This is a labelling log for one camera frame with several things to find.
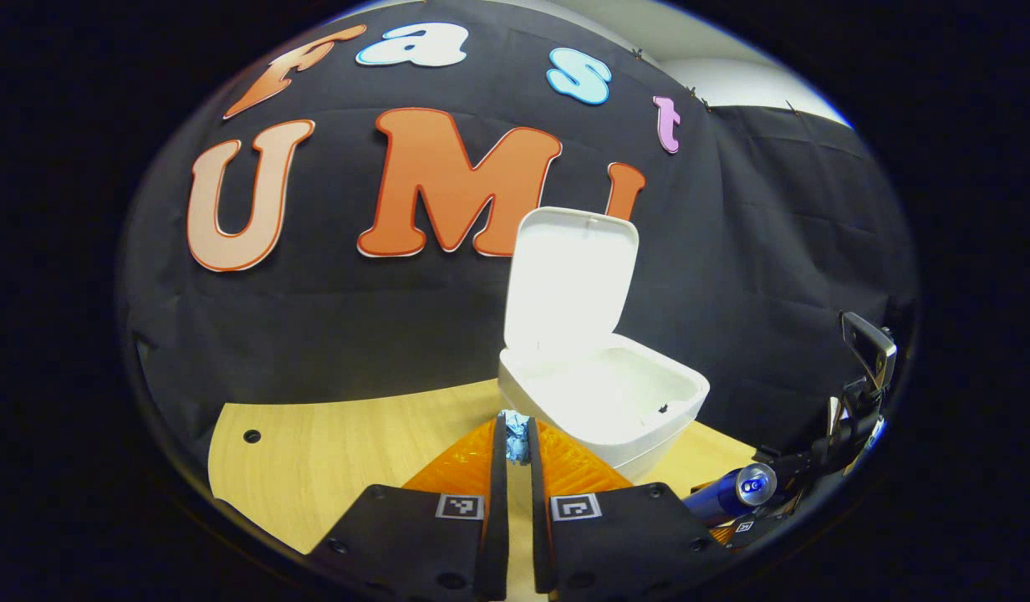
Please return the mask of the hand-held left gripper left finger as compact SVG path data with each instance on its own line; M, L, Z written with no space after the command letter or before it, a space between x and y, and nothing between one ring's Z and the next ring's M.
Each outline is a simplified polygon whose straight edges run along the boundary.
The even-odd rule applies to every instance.
M502 601L510 557L506 445L496 415L405 484L370 484L308 564L377 601Z

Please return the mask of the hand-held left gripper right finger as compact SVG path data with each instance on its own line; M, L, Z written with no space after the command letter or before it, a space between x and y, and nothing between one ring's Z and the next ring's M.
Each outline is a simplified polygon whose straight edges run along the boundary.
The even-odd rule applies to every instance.
M732 563L668 484L637 487L538 420L528 446L534 582L552 601L668 601Z

